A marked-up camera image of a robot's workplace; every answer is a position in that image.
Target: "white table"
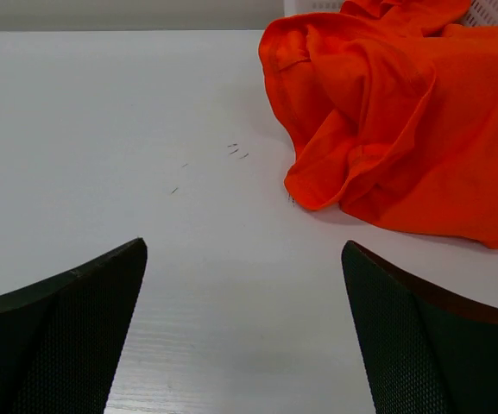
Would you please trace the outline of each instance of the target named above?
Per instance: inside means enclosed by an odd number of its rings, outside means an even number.
[[[149,246],[108,414],[371,414],[348,239],[498,306],[498,252],[290,202],[261,35],[0,34],[0,293]]]

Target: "orange cloth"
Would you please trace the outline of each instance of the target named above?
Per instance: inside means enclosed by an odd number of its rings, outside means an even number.
[[[498,248],[498,28],[450,24],[469,6],[347,0],[268,27],[260,58],[299,204]]]

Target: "black mesh pad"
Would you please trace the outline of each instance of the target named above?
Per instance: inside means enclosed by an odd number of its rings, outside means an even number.
[[[455,413],[412,294],[354,243],[343,269],[377,414]]]
[[[102,413],[141,288],[136,240],[0,297],[0,413]]]
[[[498,413],[498,309],[349,242],[344,277],[381,414]]]

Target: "white plastic basket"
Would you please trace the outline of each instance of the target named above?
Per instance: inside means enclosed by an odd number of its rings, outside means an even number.
[[[285,16],[312,13],[314,11],[338,12],[343,0],[284,0]],[[463,18],[465,26],[498,26],[498,0],[473,0]]]

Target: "table surface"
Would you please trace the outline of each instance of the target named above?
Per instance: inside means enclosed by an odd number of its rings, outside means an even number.
[[[373,413],[349,239],[498,306],[498,251],[289,199],[261,35],[0,33],[0,294],[148,244],[107,414]]]

